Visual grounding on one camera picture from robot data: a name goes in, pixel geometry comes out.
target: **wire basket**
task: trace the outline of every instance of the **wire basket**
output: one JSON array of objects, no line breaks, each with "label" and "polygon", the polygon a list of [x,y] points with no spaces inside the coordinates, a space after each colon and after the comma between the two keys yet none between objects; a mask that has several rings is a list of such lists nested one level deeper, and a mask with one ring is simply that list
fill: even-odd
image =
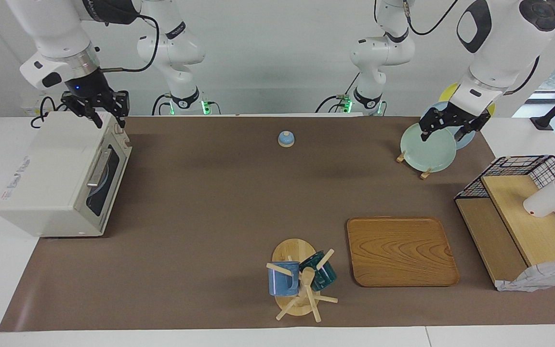
[{"label": "wire basket", "polygon": [[482,177],[528,175],[541,189],[555,180],[555,156],[502,157],[455,197],[458,199],[489,198]]}]

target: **plate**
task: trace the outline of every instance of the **plate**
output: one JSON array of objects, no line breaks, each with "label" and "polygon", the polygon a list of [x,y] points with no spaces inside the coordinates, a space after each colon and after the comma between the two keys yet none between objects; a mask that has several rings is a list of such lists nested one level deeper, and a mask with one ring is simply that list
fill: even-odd
[{"label": "plate", "polygon": [[401,137],[399,147],[406,152],[404,159],[418,171],[438,172],[455,160],[458,148],[451,132],[441,129],[433,132],[426,142],[421,140],[421,128],[415,123]]}]

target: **wall outlet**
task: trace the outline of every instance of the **wall outlet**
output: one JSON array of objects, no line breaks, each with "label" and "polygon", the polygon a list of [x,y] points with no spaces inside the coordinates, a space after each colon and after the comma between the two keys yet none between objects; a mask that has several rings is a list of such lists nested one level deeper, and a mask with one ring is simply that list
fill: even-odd
[{"label": "wall outlet", "polygon": [[[22,104],[20,105],[20,107],[23,109],[25,116],[27,117],[38,117],[40,116],[40,104],[42,103],[42,100],[47,97],[50,96],[53,98],[53,100],[55,101],[55,106],[59,105],[61,102],[59,101],[59,97],[58,96],[53,96],[53,95],[39,95],[37,97],[28,97],[26,99],[24,99],[24,101],[22,102]],[[53,104],[51,104],[50,101],[46,101],[46,103],[44,103],[44,113],[46,112],[51,112],[53,111]]]}]

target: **blue mug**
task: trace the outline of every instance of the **blue mug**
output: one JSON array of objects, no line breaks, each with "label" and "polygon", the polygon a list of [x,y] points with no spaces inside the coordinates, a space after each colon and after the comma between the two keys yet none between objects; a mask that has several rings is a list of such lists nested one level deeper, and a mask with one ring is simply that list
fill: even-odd
[{"label": "blue mug", "polygon": [[272,264],[290,270],[293,276],[269,268],[269,294],[273,296],[295,296],[299,294],[299,262],[276,261]]}]

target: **wooden plate stand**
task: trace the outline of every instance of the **wooden plate stand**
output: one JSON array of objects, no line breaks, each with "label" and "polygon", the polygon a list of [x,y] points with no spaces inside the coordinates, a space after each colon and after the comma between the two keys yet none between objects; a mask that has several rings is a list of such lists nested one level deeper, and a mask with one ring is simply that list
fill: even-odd
[{"label": "wooden plate stand", "polygon": [[[403,163],[404,162],[404,156],[406,155],[406,152],[403,151],[399,157],[396,159],[397,162],[399,163]],[[432,173],[432,168],[430,167],[429,169],[427,169],[427,171],[425,171],[424,173],[421,174],[421,176],[419,176],[419,178],[421,178],[422,180],[427,179],[430,174]]]}]

